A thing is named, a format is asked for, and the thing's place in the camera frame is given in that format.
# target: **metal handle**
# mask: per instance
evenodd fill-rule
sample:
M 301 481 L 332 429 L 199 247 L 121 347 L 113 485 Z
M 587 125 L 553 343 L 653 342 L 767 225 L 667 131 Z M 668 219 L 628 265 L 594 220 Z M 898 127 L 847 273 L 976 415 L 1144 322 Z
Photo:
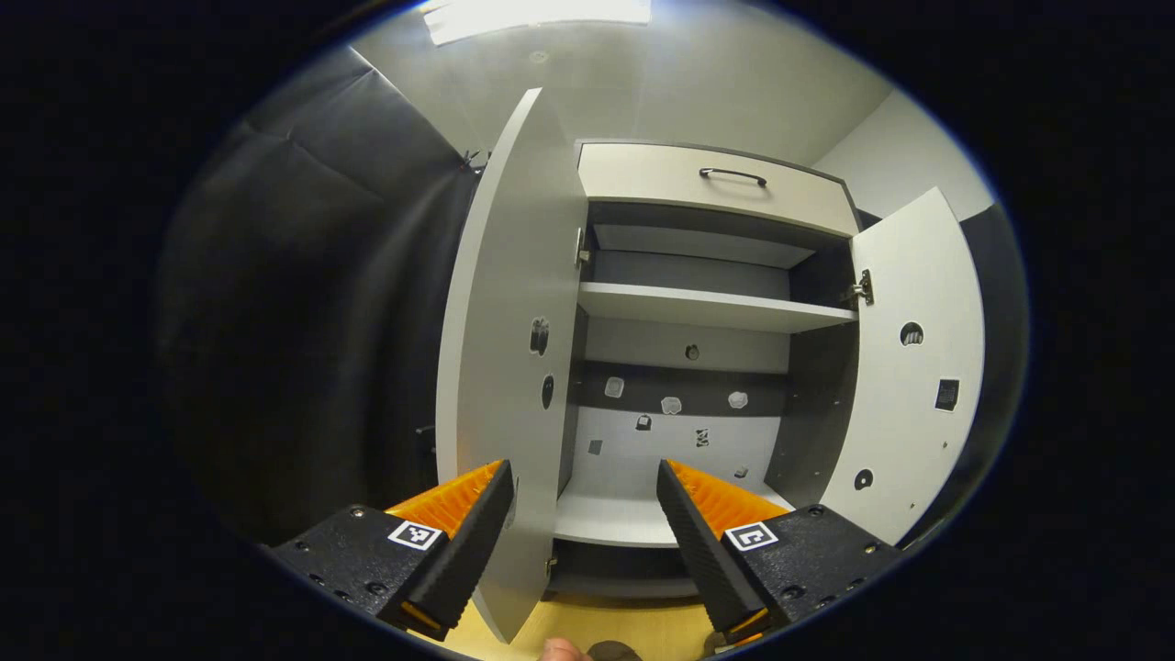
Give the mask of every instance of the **metal handle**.
M 746 176 L 748 178 L 753 178 L 753 180 L 758 181 L 759 182 L 759 188 L 766 188 L 767 187 L 767 180 L 766 178 L 764 178 L 761 176 L 756 176 L 753 174 L 747 174 L 745 171 L 737 171 L 737 170 L 733 170 L 733 169 L 720 169 L 720 168 L 717 168 L 717 167 L 704 167 L 704 168 L 701 168 L 701 169 L 698 170 L 698 174 L 700 174 L 701 176 L 709 177 L 711 171 L 720 171 L 723 174 L 736 174 L 738 176 Z

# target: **cabinet hinge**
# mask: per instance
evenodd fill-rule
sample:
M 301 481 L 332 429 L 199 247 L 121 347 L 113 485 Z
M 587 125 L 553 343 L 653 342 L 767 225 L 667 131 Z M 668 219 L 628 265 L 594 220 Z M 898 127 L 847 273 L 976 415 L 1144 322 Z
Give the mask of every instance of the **cabinet hinge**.
M 591 251 L 584 249 L 585 241 L 588 238 L 588 232 L 584 231 L 583 227 L 576 228 L 576 268 L 579 268 L 580 263 L 588 263 L 591 261 Z
M 859 299 L 865 298 L 865 304 L 873 304 L 873 278 L 870 276 L 870 269 L 861 271 L 861 281 L 853 284 L 845 291 L 845 295 L 840 297 L 841 301 L 852 301 L 853 309 L 857 309 Z

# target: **shelf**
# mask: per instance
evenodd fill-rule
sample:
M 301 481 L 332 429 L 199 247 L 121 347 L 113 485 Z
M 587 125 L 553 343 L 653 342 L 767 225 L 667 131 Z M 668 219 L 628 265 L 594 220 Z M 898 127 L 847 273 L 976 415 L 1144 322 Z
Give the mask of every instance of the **shelf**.
M 604 546 L 676 548 L 677 539 L 657 501 L 657 467 L 663 458 L 683 461 L 719 478 L 746 468 L 731 484 L 793 510 L 764 484 L 779 432 L 779 418 L 709 418 L 647 414 L 649 431 L 637 431 L 639 414 L 579 407 L 571 481 L 556 504 L 555 537 Z M 709 445 L 697 444 L 696 430 Z M 593 453 L 592 440 L 600 440 Z
M 752 493 L 794 510 L 766 485 Z M 555 537 L 605 546 L 677 548 L 677 539 L 657 500 L 611 499 L 570 488 L 556 506 Z
M 579 304 L 590 316 L 687 323 L 712 328 L 803 333 L 805 330 L 857 321 L 847 309 L 718 294 L 696 289 L 583 282 Z

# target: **human hand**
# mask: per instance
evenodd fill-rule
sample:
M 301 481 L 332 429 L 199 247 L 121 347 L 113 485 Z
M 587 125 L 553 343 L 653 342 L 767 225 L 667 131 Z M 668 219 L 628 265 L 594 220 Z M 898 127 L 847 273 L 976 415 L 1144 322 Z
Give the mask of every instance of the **human hand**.
M 543 642 L 543 655 L 538 661 L 592 661 L 579 648 L 571 645 L 571 641 L 563 638 L 546 639 Z

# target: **open cabinet door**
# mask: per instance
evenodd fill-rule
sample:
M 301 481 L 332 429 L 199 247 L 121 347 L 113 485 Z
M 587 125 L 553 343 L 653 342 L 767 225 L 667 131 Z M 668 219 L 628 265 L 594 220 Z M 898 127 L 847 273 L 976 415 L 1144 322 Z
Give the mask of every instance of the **open cabinet door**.
M 938 495 L 971 431 L 983 306 L 962 229 L 933 188 L 851 240 L 860 362 L 845 444 L 820 503 L 891 545 Z
M 546 588 L 579 289 L 577 238 L 588 222 L 572 143 L 540 92 L 523 95 L 474 195 L 437 372 L 441 483 L 498 459 L 510 460 L 517 480 L 474 593 L 485 623 L 506 642 Z

